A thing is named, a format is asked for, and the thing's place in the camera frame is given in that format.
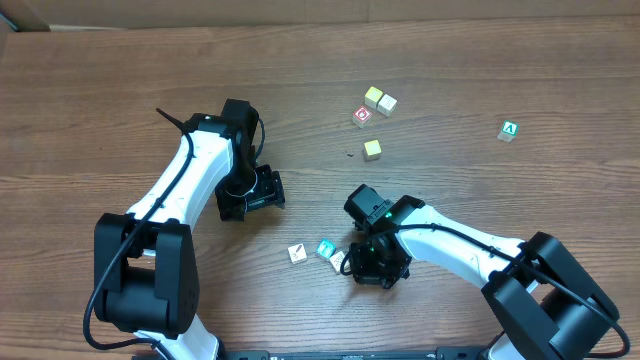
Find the yellow L wooden block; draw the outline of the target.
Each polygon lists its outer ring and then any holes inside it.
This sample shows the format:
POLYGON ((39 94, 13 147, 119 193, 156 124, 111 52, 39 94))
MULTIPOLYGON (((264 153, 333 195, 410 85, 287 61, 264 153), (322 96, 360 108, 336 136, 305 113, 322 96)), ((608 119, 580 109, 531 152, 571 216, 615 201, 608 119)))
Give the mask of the yellow L wooden block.
POLYGON ((366 161, 377 160, 381 157, 382 149, 378 140, 371 140, 364 143, 364 156, 366 161))

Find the plain wooden block yellow side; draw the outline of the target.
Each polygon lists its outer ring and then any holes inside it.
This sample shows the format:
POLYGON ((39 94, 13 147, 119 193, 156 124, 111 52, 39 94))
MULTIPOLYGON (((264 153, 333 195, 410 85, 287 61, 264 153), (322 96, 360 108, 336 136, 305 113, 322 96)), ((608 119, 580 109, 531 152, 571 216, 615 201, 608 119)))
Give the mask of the plain wooden block yellow side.
POLYGON ((397 103, 398 101, 394 97, 389 94, 384 94, 378 101, 376 109, 384 116, 390 117, 395 110, 397 103))

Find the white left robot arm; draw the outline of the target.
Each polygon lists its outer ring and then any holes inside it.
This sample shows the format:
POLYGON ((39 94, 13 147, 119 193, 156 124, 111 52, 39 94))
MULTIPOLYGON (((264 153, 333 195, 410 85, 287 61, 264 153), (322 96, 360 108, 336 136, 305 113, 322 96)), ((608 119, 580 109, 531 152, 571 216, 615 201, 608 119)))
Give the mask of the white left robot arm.
POLYGON ((264 122, 247 101, 220 114, 170 122, 181 140, 149 192, 124 214, 103 214, 94 229, 94 290, 83 316, 97 350, 147 344, 159 359, 224 359, 222 341, 197 315, 200 282, 192 233, 214 199, 223 221, 283 207, 278 172, 261 165, 264 122))

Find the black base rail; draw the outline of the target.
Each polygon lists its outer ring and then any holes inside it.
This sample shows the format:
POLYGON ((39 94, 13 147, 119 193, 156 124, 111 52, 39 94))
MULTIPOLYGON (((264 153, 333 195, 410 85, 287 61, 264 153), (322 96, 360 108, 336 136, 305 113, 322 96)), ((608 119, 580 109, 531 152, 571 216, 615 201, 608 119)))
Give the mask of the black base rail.
POLYGON ((483 346, 440 346, 435 350, 388 352, 297 352, 223 351, 222 360, 480 360, 483 346))

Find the green A wooden block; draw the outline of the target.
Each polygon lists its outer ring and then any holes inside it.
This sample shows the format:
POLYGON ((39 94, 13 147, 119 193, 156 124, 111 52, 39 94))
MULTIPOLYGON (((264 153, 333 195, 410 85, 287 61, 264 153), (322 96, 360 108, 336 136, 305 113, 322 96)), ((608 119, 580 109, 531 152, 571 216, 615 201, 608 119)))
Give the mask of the green A wooden block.
POLYGON ((502 124, 501 130, 497 135, 497 138, 501 141, 510 143, 513 141, 519 131, 519 125, 517 123, 505 120, 502 124))

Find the red drawing wooden block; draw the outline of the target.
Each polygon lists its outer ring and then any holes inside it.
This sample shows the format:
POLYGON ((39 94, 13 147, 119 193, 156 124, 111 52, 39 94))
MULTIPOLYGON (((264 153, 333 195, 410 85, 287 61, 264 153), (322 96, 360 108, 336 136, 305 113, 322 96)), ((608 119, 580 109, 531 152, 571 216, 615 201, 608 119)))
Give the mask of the red drawing wooden block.
POLYGON ((349 261, 346 261, 345 264, 343 264, 344 259, 345 253, 343 251, 337 251, 329 258, 329 261, 337 274, 350 271, 350 263, 349 261))

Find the blue T wooden block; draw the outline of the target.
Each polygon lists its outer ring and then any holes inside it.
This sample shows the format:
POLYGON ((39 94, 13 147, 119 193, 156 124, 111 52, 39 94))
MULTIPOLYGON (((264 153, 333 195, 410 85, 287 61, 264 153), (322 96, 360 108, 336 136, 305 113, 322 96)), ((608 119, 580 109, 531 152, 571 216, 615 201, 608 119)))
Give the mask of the blue T wooden block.
POLYGON ((316 248, 316 254, 325 260, 329 260, 335 252, 336 246, 328 239, 322 239, 316 248))

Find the cardboard wall panel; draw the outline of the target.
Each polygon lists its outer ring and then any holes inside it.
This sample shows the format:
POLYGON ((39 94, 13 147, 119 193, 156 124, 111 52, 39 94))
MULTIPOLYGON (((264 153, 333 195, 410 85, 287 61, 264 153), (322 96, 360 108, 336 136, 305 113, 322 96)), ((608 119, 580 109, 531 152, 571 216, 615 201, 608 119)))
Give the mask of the cardboard wall panel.
POLYGON ((637 0, 7 0, 19 29, 359 23, 637 15, 637 0))

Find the red O wooden block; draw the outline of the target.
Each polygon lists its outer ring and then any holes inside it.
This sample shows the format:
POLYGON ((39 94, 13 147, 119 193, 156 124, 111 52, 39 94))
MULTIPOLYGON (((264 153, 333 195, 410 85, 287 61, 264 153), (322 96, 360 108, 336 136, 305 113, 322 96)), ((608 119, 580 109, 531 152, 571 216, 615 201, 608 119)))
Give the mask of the red O wooden block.
POLYGON ((352 114, 352 121, 359 128, 364 128, 371 118, 372 113, 365 105, 359 106, 352 114))

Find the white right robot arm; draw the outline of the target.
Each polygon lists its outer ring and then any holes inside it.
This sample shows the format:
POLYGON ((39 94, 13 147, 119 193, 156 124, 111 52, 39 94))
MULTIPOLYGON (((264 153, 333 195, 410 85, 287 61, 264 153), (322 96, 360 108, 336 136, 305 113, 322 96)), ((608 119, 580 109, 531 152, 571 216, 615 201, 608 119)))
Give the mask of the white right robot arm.
POLYGON ((392 288, 414 261, 443 267, 481 290, 502 333, 483 359, 598 358, 594 347, 609 332, 629 353, 619 311, 601 287, 554 236, 529 240, 484 233, 451 220, 424 201, 384 199, 360 185, 344 209, 363 233, 340 267, 362 285, 392 288))

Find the wooden block B and brush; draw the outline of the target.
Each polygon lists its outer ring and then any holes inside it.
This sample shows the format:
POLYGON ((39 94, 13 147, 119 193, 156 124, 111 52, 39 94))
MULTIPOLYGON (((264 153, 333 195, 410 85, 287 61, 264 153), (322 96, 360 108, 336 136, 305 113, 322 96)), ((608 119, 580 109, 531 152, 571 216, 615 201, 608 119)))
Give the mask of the wooden block B and brush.
POLYGON ((298 264, 307 260, 306 250, 302 243, 290 246, 287 251, 292 264, 298 264))

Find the yellow top wooden block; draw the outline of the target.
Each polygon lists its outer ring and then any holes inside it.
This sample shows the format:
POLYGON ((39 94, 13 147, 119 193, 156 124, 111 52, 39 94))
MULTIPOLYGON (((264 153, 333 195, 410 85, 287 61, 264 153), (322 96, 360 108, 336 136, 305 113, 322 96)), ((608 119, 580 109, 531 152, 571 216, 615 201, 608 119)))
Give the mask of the yellow top wooden block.
POLYGON ((384 92, 382 90, 371 86, 364 95, 364 104, 372 109, 376 109, 383 96, 384 92))

